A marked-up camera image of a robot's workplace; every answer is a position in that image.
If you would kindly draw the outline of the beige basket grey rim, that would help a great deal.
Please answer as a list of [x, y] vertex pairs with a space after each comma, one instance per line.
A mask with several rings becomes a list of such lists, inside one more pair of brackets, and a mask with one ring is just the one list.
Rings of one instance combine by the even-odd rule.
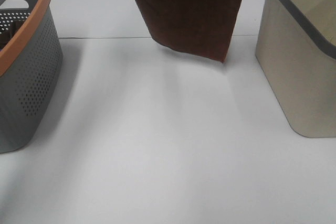
[[255, 55], [291, 128], [335, 137], [335, 0], [265, 0]]

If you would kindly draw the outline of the brown towel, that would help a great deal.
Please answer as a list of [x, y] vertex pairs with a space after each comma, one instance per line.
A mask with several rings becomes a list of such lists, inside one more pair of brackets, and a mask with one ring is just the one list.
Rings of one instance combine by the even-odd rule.
[[135, 0], [159, 44], [224, 62], [242, 0]]

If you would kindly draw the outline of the grey perforated basket orange rim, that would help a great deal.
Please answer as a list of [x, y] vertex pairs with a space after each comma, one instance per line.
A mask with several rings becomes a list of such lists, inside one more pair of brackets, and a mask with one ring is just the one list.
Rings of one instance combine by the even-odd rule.
[[63, 60], [51, 0], [24, 1], [26, 8], [1, 10], [1, 153], [33, 138]]

